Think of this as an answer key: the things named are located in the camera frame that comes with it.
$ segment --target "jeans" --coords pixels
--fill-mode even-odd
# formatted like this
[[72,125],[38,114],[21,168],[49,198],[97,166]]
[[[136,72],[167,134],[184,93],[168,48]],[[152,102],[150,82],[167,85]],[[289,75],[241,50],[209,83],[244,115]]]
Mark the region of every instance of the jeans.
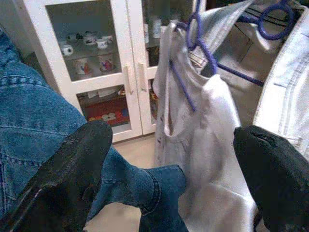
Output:
[[286,139],[260,127],[237,128],[234,135],[237,160],[265,226],[309,226],[309,162]]
[[[21,62],[1,29],[0,100],[1,218],[42,163],[86,120],[38,72]],[[187,231],[178,214],[178,198],[185,191],[179,166],[140,169],[111,147],[101,177],[88,220],[105,205],[120,202],[140,208],[140,231]]]

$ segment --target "glass pane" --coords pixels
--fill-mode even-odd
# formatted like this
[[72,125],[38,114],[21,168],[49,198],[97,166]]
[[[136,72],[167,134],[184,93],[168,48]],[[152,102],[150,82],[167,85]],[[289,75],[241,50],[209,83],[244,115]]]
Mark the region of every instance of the glass pane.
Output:
[[124,86],[115,86],[77,94],[87,121],[103,119],[114,133],[131,130]]
[[109,0],[46,9],[72,81],[121,72]]
[[153,86],[153,80],[149,80],[148,81],[148,86],[149,88],[149,99],[150,99],[150,112],[151,112],[151,124],[155,124],[156,123],[156,119],[157,119],[157,115],[158,115],[158,103],[159,103],[159,99],[156,96],[156,94],[154,93],[154,90],[152,88]]
[[187,22],[193,0],[142,0],[148,66],[157,66],[160,37],[170,22]]

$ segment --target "beige floor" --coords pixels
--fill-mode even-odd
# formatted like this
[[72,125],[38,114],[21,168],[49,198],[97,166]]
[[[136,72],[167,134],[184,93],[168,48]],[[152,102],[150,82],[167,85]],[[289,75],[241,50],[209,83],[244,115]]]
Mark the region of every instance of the beige floor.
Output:
[[[149,135],[114,145],[131,164],[141,168],[154,166],[155,136]],[[137,232],[140,211],[120,203],[104,207],[86,226],[88,232]]]

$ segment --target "white garment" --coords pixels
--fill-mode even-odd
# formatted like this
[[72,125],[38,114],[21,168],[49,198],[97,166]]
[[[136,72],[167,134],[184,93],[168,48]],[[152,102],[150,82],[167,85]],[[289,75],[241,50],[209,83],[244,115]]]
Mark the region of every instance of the white garment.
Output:
[[[211,78],[199,75],[207,61],[199,48],[188,53],[185,36],[179,30],[174,32],[174,24],[169,25],[161,38],[154,82],[159,97],[155,155],[158,165],[178,164],[186,174],[188,188],[180,198],[179,211],[190,232],[253,231],[256,206],[232,147],[233,131],[240,122],[242,125],[254,122],[290,141],[298,134],[297,142],[301,144],[296,148],[303,155],[306,150],[308,152],[309,110],[305,105],[309,102],[309,78],[308,66],[304,65],[309,57],[309,33],[304,26],[309,21],[308,10],[299,6],[302,16],[291,32],[294,37],[288,38],[277,55],[280,44],[258,43],[258,36],[246,36],[233,26],[252,2],[205,12],[203,39],[210,51],[216,52],[220,63],[266,80],[263,89],[223,70],[219,71],[220,76]],[[303,43],[305,50],[291,55],[296,41]],[[170,59],[197,107],[195,113],[169,68]],[[288,66],[291,71],[278,67],[281,62],[291,61],[292,65]],[[285,102],[289,97],[292,105]],[[293,127],[288,127],[286,132],[292,136],[281,133],[276,127],[282,122],[279,117],[282,111],[287,110],[292,112],[288,115]],[[291,118],[299,119],[302,125],[294,126]]]

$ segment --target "white wall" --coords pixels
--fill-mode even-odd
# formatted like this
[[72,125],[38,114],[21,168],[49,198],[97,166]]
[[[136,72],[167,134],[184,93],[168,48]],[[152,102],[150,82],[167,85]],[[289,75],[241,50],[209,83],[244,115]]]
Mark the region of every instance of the white wall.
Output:
[[27,33],[15,9],[14,0],[0,0],[0,26],[9,34],[13,43],[26,57],[34,52]]

